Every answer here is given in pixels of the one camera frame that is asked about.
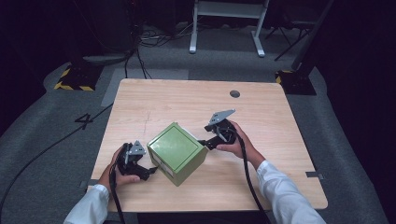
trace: wooden table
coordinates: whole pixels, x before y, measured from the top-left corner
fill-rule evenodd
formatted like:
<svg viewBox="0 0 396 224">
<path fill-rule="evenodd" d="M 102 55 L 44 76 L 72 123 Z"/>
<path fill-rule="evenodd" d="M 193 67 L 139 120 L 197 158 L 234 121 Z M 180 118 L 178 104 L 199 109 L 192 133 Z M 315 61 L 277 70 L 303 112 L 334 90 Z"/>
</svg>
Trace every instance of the wooden table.
<svg viewBox="0 0 396 224">
<path fill-rule="evenodd" d="M 233 98 L 230 91 L 239 91 Z M 124 79 L 106 127 L 92 172 L 98 179 L 113 153 L 125 142 L 139 140 L 145 146 L 173 121 L 198 139 L 213 133 L 204 127 L 215 112 L 234 108 L 228 119 L 236 121 L 253 145 L 280 171 L 287 174 L 317 209 L 327 199 L 303 138 L 280 85 L 257 82 Z M 139 164 L 153 164 L 147 153 Z M 256 172 L 250 178 L 264 209 L 271 205 L 261 196 Z M 257 210 L 245 178 L 243 161 L 234 154 L 209 151 L 204 163 L 176 187 L 157 171 L 148 181 L 117 188 L 124 212 L 243 211 Z M 110 200 L 110 211 L 117 211 Z"/>
</svg>

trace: box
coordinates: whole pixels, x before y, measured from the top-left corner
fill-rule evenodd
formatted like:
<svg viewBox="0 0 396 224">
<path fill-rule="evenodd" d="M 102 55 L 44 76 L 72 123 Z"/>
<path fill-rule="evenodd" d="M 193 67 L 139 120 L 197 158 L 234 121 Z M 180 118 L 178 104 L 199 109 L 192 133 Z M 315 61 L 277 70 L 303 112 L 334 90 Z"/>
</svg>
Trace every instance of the box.
<svg viewBox="0 0 396 224">
<path fill-rule="evenodd" d="M 148 143 L 152 163 L 180 186 L 205 160 L 208 149 L 173 122 Z"/>
</svg>

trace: sleeve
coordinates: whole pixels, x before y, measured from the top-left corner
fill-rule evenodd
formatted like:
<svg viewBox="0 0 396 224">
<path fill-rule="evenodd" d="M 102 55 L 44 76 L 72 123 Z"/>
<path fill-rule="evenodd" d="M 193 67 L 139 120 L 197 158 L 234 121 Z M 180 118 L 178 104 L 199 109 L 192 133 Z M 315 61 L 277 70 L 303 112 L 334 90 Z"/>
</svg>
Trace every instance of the sleeve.
<svg viewBox="0 0 396 224">
<path fill-rule="evenodd" d="M 260 192 L 267 198 L 278 223 L 325 223 L 297 186 L 269 161 L 257 169 Z"/>
<path fill-rule="evenodd" d="M 73 207 L 64 224 L 103 223 L 107 217 L 108 198 L 105 186 L 93 186 Z"/>
</svg>

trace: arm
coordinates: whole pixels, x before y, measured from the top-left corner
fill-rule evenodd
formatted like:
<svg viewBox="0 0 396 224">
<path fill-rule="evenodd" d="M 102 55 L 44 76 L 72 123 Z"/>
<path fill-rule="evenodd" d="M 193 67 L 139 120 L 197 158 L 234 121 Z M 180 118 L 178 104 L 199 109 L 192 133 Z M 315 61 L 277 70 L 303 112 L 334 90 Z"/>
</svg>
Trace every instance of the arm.
<svg viewBox="0 0 396 224">
<path fill-rule="evenodd" d="M 291 179 L 264 158 L 237 123 L 233 121 L 231 123 L 244 140 L 247 161 L 257 171 L 260 192 L 270 201 L 276 221 L 278 223 L 325 223 Z M 217 149 L 232 152 L 235 156 L 243 158 L 238 139 L 232 145 L 218 145 Z"/>
<path fill-rule="evenodd" d="M 109 174 L 111 165 L 116 162 L 120 147 L 113 155 L 111 163 L 103 171 L 98 184 L 93 186 L 84 197 L 73 207 L 64 220 L 64 224 L 71 223 L 103 223 L 107 217 L 107 205 L 110 190 Z M 116 167 L 117 186 L 138 182 L 137 175 L 122 175 Z"/>
</svg>

